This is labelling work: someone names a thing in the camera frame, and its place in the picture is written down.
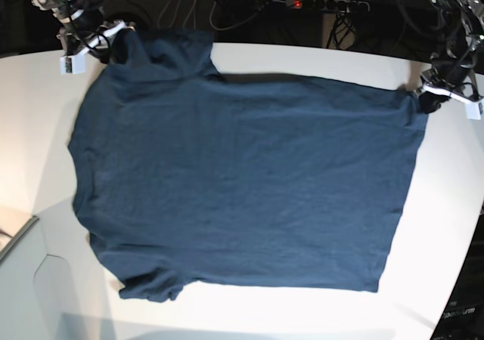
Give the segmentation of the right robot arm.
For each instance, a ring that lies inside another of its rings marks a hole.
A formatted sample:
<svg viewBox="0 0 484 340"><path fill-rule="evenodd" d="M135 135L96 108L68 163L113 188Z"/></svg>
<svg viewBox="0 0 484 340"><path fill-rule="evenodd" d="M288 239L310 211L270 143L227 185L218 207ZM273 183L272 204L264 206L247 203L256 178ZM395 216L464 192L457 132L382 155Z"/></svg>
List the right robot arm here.
<svg viewBox="0 0 484 340"><path fill-rule="evenodd" d="M90 55L103 64L111 60L111 45L118 32L135 29L124 20L108 20L104 16L106 0L31 0L41 11L50 11L60 22L57 33L64 55L60 59L63 74L84 71L85 56Z"/></svg>

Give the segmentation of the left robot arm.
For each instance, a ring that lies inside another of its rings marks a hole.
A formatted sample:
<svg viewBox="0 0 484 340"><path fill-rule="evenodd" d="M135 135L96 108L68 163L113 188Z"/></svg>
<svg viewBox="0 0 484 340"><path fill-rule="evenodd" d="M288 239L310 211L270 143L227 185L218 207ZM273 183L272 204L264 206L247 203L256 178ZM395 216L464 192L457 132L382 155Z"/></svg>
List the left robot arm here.
<svg viewBox="0 0 484 340"><path fill-rule="evenodd" d="M406 24L421 37L435 41L430 68L420 74L414 90L420 109L436 112L450 100L462 103L468 119L483 119L483 95L474 68L483 51L483 0L429 0L436 9L438 25L423 28L411 18L404 0L395 0Z"/></svg>

